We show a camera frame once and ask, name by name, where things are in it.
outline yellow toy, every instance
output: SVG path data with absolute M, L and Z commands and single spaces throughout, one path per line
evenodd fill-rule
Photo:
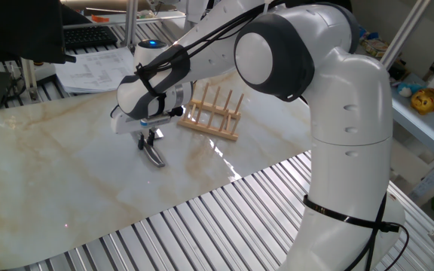
M 425 115 L 434 111 L 434 89 L 426 88 L 418 90 L 411 97 L 411 107 L 418 113 Z

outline orange object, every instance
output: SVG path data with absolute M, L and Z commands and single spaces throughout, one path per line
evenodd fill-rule
M 93 22 L 97 22 L 97 23 L 107 23 L 110 21 L 109 18 L 104 18 L 104 17 L 100 17 L 100 16 L 95 16 L 93 14 L 91 14 L 91 19 L 93 20 Z

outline white shelf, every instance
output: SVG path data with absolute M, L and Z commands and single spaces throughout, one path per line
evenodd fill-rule
M 405 82 L 424 84 L 414 74 L 409 75 Z M 410 106 L 410 99 L 400 96 L 394 88 L 392 88 L 392 96 L 394 119 L 434 152 L 434 112 L 424 116 L 418 114 Z

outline keyboard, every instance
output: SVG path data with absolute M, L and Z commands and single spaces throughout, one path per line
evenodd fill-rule
M 63 35 L 65 37 L 66 49 L 110 45 L 117 42 L 117 37 L 107 26 L 64 29 Z

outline wall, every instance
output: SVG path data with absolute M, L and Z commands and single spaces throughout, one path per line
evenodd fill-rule
M 351 0 L 358 22 L 391 42 L 416 0 Z M 434 0 L 408 39 L 402 58 L 407 68 L 423 77 L 434 61 Z

